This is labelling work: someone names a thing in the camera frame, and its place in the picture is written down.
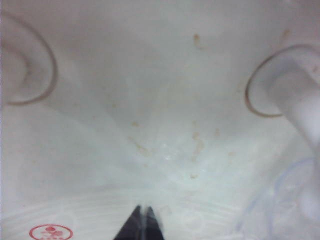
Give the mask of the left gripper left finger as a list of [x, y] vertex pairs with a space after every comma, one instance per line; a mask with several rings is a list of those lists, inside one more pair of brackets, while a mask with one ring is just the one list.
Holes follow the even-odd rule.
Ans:
[[137, 205], [122, 225], [114, 240], [140, 240], [142, 238], [141, 206]]

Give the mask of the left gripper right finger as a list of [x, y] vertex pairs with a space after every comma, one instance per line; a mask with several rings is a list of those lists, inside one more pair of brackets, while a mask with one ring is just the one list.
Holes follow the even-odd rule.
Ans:
[[163, 233], [151, 206], [147, 208], [145, 215], [145, 239], [164, 240]]

